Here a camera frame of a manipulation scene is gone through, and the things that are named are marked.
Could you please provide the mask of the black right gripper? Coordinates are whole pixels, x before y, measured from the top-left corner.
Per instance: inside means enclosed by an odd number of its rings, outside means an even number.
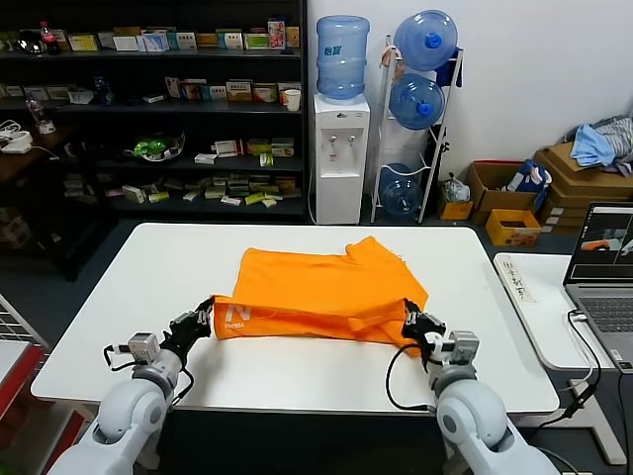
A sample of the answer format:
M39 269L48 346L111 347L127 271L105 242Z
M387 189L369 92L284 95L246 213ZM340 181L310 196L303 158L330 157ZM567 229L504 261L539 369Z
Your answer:
M413 310L413 303L404 299L406 319L402 328L404 338L412 339L421 348L423 355L429 355L435 348L434 342L429 342L426 335L428 333L443 332L444 323L435 316Z

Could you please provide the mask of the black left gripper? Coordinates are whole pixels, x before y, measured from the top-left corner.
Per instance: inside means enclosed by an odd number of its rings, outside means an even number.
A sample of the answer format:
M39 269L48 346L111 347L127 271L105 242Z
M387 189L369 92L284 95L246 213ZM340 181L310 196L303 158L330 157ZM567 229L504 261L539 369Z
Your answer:
M200 332L213 330L214 299L209 298L198 305L195 310L185 312L170 322L169 331L164 332L162 349L174 354L188 354L200 337Z

